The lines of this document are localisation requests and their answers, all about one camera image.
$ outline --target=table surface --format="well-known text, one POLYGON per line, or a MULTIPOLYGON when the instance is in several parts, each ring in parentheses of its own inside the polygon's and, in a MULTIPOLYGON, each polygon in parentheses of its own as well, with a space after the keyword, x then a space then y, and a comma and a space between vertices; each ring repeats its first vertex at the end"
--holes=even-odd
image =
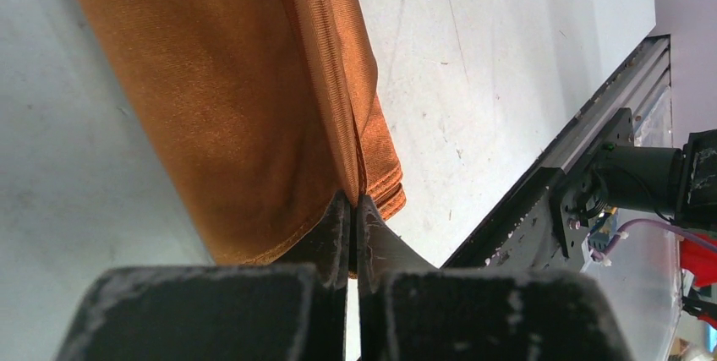
MULTIPOLYGON (((360 1, 408 196, 389 226, 437 265, 654 26, 654 0, 360 1)), ((49 358, 106 268, 211 260, 77 3, 0 10, 0 358, 49 358)))

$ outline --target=purple cable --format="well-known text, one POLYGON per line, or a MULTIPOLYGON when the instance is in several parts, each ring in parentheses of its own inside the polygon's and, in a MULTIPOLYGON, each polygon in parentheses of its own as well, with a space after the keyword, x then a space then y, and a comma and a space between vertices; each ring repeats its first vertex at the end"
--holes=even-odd
POLYGON ((663 230, 667 230, 668 232, 673 232, 674 234, 683 236, 685 239, 692 241, 693 243, 699 245, 700 247, 704 249, 708 249, 709 251, 712 251, 713 253, 717 254, 717 246, 713 245, 707 240, 704 240, 700 238, 698 235, 693 234, 681 227, 678 226, 672 226, 671 224, 664 223, 664 222, 658 222, 656 220, 652 219, 635 219, 630 220, 629 222, 626 222, 620 228, 617 229, 616 235, 610 240, 610 242, 607 244, 607 247, 605 247, 605 250, 600 253, 599 251, 593 252, 593 259, 594 260, 603 260, 607 257, 607 255, 612 251, 612 249, 617 245, 617 242, 622 239, 621 233, 627 230, 630 226, 633 224, 638 223, 645 223, 649 224, 651 226, 659 227, 663 230))

